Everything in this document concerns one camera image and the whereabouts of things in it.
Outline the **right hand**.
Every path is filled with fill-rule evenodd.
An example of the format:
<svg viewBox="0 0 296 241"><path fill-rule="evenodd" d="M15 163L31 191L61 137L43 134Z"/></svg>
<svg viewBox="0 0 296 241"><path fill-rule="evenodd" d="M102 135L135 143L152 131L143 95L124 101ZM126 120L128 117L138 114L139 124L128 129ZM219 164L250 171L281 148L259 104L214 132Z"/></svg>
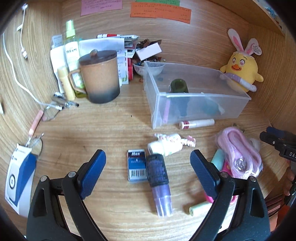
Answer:
<svg viewBox="0 0 296 241"><path fill-rule="evenodd" d="M290 161L287 160L288 167L283 176L283 193L285 196L290 196L290 188L292 187L295 173L291 170Z"/></svg>

